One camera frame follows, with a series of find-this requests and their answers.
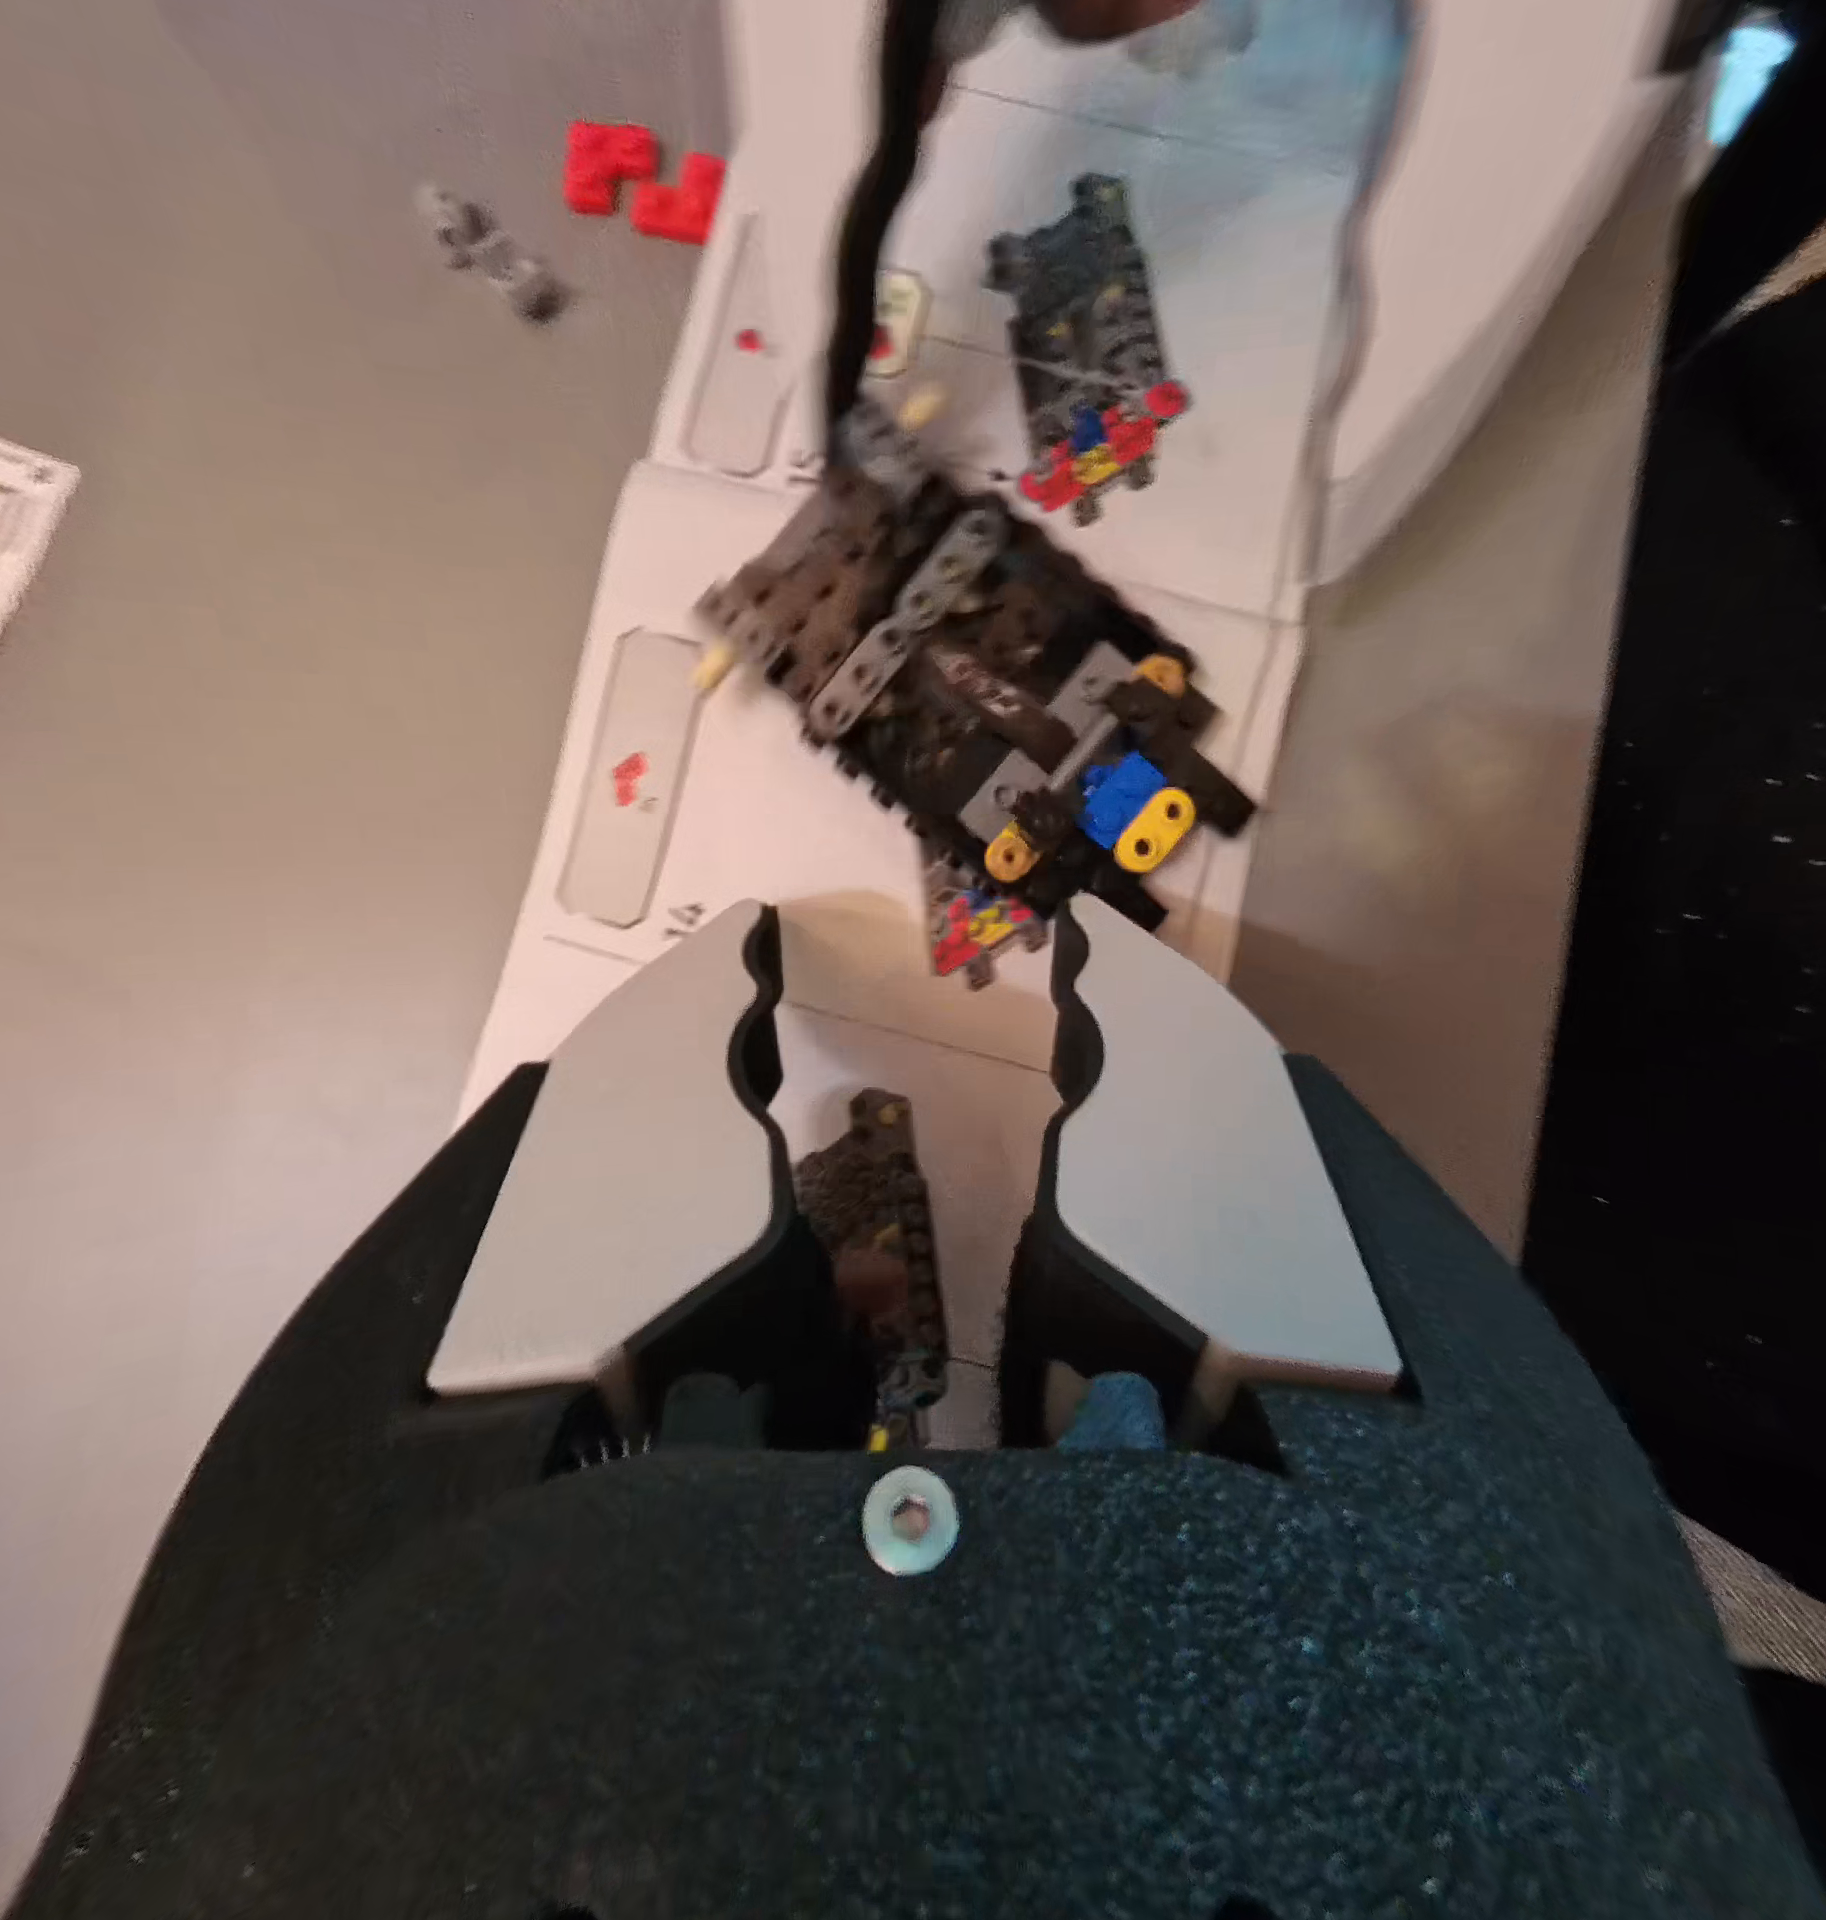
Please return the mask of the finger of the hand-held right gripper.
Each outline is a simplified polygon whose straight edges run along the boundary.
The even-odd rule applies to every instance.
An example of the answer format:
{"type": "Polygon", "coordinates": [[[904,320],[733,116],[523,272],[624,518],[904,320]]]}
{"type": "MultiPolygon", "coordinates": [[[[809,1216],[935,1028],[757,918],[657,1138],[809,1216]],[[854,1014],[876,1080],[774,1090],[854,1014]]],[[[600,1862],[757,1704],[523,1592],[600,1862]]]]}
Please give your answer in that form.
{"type": "Polygon", "coordinates": [[[826,385],[899,390],[940,324],[947,2],[724,2],[724,31],[721,443],[817,446],[826,385]]]}
{"type": "Polygon", "coordinates": [[[1351,574],[1442,481],[1617,207],[1724,2],[1432,0],[1347,227],[1347,316],[1305,582],[1351,574]]]}

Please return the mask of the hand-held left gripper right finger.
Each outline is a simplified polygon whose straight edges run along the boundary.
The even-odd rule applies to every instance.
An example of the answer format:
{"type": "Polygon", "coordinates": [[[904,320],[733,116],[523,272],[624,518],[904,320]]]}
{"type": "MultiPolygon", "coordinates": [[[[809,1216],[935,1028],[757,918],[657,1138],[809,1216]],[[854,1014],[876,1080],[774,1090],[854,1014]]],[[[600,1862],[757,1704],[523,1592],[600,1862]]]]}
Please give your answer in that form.
{"type": "Polygon", "coordinates": [[[1005,1380],[1396,1388],[1380,1313],[1272,1033],[1076,894],[1051,949],[1061,1110],[1005,1301],[1005,1380]]]}

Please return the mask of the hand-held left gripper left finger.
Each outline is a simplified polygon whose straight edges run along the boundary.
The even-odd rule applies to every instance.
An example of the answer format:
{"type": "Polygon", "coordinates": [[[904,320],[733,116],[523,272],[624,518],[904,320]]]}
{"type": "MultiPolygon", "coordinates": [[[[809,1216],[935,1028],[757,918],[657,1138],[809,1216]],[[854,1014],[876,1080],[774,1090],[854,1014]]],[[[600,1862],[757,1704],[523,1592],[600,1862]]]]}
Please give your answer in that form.
{"type": "Polygon", "coordinates": [[[598,1380],[662,1313],[768,1241],[782,1131],[733,1080],[733,1043],[771,1008],[739,900],[645,963],[549,1054],[494,1194],[427,1391],[598,1380]]]}

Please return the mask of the lego instruction booklet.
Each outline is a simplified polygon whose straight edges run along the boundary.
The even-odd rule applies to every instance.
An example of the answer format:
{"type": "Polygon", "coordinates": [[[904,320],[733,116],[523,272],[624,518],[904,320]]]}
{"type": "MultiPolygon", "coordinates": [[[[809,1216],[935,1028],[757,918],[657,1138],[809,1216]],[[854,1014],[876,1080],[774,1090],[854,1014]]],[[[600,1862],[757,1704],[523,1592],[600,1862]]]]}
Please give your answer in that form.
{"type": "MultiPolygon", "coordinates": [[[[1164,354],[1190,395],[1155,489],[1063,544],[1176,636],[1232,706],[1214,752],[1268,781],[1305,661],[1305,558],[1322,429],[1351,340],[1347,227],[1376,174],[1411,60],[1411,2],[1258,2],[1246,49],[1156,71],[1006,19],[947,86],[923,207],[947,215],[947,284],[928,354],[889,406],[943,390],[935,451],[1022,500],[1022,378],[1005,298],[976,284],[999,227],[1041,227],[1076,169],[1119,169],[1155,266],[1164,354]]],[[[556,790],[461,1110],[554,1048],[637,963],[733,900],[784,928],[782,1120],[798,1150],[854,1080],[904,1068],[935,1174],[947,1332],[967,1367],[999,1340],[1005,1272],[1048,1127],[1048,955],[995,984],[918,955],[912,830],[798,741],[782,693],[693,673],[692,601],[774,536],[817,446],[721,443],[721,215],[674,349],[647,459],[632,470],[566,714],[556,790]]]]}

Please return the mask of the black lego car chassis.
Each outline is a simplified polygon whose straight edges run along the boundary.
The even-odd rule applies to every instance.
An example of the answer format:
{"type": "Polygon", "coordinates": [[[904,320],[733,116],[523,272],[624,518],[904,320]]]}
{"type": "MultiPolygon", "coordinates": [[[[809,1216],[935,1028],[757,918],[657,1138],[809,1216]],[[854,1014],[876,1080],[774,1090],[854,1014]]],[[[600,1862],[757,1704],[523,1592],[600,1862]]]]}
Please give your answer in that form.
{"type": "Polygon", "coordinates": [[[1156,928],[1155,875],[1258,797],[1208,758],[1200,661],[876,398],[803,508],[693,618],[756,669],[940,881],[1051,921],[1091,891],[1156,928]]]}

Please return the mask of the black office chair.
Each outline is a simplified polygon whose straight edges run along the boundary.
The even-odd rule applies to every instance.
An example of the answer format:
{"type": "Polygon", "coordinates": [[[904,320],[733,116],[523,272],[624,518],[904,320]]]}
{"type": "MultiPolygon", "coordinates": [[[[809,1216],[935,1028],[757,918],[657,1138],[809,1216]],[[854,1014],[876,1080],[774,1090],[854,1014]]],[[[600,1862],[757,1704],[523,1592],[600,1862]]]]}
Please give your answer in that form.
{"type": "Polygon", "coordinates": [[[1826,1604],[1826,2],[1691,203],[1528,1277],[1668,1498],[1826,1604]]]}

